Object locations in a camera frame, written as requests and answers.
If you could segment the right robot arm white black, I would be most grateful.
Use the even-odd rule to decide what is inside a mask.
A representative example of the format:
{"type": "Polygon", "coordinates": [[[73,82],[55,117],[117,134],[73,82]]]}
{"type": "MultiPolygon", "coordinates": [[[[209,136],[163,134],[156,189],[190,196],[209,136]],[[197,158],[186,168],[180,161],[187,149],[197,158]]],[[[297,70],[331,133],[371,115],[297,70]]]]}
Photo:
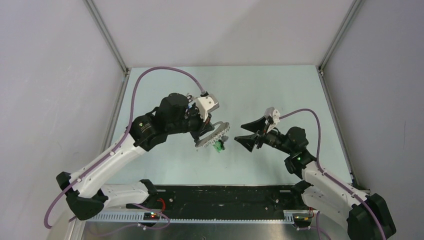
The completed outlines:
{"type": "Polygon", "coordinates": [[[290,195],[297,209],[311,207],[338,223],[351,240],[387,240],[396,226],[385,199],[377,193],[368,194],[332,176],[307,149],[306,131],[293,126],[283,134],[275,129],[276,120],[261,117],[241,128],[251,135],[234,139],[249,152],[268,145],[288,154],[284,160],[290,174],[300,178],[290,195]]]}

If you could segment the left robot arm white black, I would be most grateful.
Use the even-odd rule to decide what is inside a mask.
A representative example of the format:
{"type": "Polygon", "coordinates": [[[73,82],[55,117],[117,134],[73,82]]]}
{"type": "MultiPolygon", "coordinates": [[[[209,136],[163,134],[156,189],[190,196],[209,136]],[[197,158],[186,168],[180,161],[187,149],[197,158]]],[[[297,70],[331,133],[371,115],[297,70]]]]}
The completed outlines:
{"type": "Polygon", "coordinates": [[[209,144],[213,135],[211,113],[219,107],[212,94],[189,101],[180,93],[163,98],[152,111],[129,123],[120,139],[95,160],[74,173],[61,172],[56,180],[64,191],[66,202],[81,220],[88,220],[110,207],[142,204],[153,208],[158,202],[157,189],[148,179],[131,184],[106,182],[132,160],[164,143],[169,135],[190,133],[198,147],[209,144]]]}

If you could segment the green tagged key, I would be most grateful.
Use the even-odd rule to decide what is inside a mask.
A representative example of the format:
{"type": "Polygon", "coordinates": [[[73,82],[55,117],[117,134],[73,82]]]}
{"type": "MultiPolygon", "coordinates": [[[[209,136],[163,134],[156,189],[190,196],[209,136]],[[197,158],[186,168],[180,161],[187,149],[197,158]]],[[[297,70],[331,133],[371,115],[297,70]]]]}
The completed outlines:
{"type": "Polygon", "coordinates": [[[218,140],[213,144],[213,148],[218,152],[222,152],[225,150],[225,143],[222,140],[218,140]]]}

